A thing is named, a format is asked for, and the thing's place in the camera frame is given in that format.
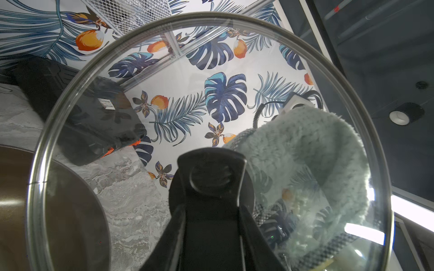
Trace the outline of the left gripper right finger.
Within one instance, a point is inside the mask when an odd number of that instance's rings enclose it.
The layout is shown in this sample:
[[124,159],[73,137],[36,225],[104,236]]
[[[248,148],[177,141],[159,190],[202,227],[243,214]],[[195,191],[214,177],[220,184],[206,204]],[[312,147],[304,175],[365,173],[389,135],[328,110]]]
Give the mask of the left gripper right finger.
[[245,206],[238,212],[246,271],[285,271]]

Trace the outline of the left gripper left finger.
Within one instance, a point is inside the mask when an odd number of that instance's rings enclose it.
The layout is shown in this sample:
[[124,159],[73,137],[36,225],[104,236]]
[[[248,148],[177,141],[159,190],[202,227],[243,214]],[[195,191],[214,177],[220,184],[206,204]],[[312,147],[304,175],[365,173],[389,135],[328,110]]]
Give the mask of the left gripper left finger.
[[185,205],[181,204],[176,208],[155,249],[140,271],[177,271],[183,249],[185,226]]

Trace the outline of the green fluffy cloth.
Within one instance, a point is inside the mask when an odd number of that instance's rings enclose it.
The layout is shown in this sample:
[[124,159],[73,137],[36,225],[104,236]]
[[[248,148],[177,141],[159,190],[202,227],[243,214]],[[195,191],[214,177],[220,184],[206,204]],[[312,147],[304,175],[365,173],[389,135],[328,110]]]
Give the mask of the green fluffy cloth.
[[301,106],[225,144],[246,158],[253,217],[285,266],[308,271],[337,255],[369,207],[370,169],[353,127],[333,113]]

